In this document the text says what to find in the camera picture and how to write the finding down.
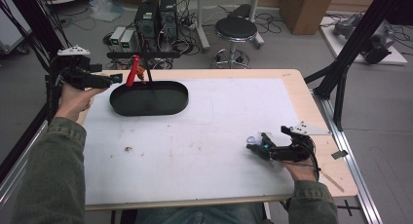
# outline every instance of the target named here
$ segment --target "black metal pole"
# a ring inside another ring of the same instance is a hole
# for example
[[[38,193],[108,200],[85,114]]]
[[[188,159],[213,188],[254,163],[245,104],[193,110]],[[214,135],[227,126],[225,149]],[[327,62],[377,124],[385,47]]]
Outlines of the black metal pole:
[[[3,183],[3,180],[6,178],[7,174],[10,172],[10,169],[18,161],[22,152],[24,152],[27,145],[33,139],[34,134],[40,129],[42,124],[45,122],[47,115],[47,104],[45,104],[42,109],[39,111],[37,116],[28,126],[26,131],[23,133],[19,141],[16,143],[15,147],[10,151],[7,157],[4,159],[3,163],[0,165],[0,184]]]
[[[12,0],[19,9],[21,15],[30,26],[34,35],[49,54],[50,59],[57,56],[57,51],[63,46],[58,39],[53,27],[39,6],[41,0]]]
[[[314,94],[329,99],[331,92],[339,85],[334,106],[334,123],[341,131],[342,108],[346,87],[347,73],[363,46],[371,38],[387,14],[397,5],[399,0],[374,0],[352,36],[347,41],[337,58],[326,68],[305,78],[306,83],[324,76],[321,84],[314,89]]]

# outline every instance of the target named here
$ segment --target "hand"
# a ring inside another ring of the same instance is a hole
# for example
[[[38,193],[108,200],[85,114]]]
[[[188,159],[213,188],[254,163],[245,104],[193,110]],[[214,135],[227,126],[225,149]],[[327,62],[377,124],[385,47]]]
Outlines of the hand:
[[[89,89],[81,91],[69,84],[64,84],[61,91],[61,103],[55,117],[62,117],[76,122],[80,112],[91,108],[91,98],[106,89]]]
[[[299,162],[299,163],[284,162],[282,164],[289,171],[294,181],[300,181],[300,180],[317,181],[314,168],[313,168],[313,162],[311,161],[310,158],[305,161]]]

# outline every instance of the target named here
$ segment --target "computer tower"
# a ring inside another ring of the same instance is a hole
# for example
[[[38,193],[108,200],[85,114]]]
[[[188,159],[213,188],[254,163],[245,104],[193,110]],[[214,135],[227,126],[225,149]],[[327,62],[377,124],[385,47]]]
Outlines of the computer tower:
[[[164,39],[169,42],[178,39],[178,17],[176,0],[161,0],[160,6],[161,27],[164,31]]]
[[[161,21],[157,0],[142,0],[134,17],[136,32],[143,38],[157,39]]]

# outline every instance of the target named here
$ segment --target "person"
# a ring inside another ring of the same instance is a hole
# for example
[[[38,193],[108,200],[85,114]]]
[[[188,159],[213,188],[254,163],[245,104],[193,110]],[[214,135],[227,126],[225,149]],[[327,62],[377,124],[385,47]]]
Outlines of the person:
[[[63,85],[60,107],[30,151],[12,223],[84,223],[86,131],[76,121],[91,107],[91,98],[102,92]],[[313,168],[284,165],[295,181],[289,223],[337,223],[336,205],[327,187],[316,182]],[[241,204],[142,209],[137,219],[143,223],[156,223],[152,221],[160,217],[163,223],[261,223],[262,216],[260,204]]]

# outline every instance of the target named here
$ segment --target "black oval tray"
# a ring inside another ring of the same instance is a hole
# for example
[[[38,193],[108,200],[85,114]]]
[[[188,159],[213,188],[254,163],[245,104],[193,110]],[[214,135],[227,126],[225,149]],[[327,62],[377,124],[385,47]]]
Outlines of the black oval tray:
[[[110,95],[113,110],[123,116],[172,115],[185,109],[188,90],[174,81],[134,82],[122,85]]]

